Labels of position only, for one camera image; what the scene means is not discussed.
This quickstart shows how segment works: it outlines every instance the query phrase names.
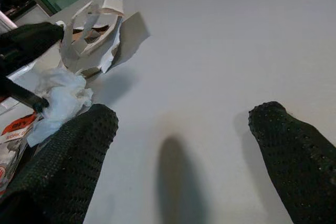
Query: white tissue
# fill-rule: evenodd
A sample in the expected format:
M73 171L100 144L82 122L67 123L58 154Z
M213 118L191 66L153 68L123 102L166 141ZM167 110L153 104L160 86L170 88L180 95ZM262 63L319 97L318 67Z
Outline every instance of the white tissue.
M65 68L50 69L42 73L36 93L46 98L49 107L42 112L43 119L34 123L28 135L30 147L42 143L65 122L76 116L84 106L91 106L93 91L85 89L86 80Z

